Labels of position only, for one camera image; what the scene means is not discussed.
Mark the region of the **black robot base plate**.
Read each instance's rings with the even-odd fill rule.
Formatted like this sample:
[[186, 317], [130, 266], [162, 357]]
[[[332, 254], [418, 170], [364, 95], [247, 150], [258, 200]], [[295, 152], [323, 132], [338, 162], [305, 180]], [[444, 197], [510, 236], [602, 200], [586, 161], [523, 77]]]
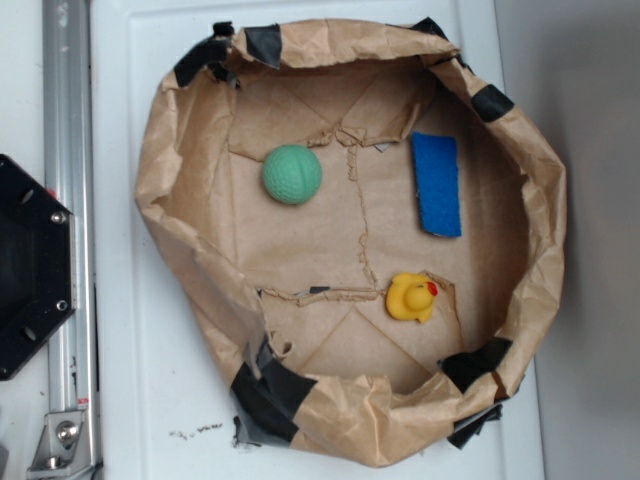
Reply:
[[1, 379], [31, 360], [75, 311], [73, 214], [1, 156]]

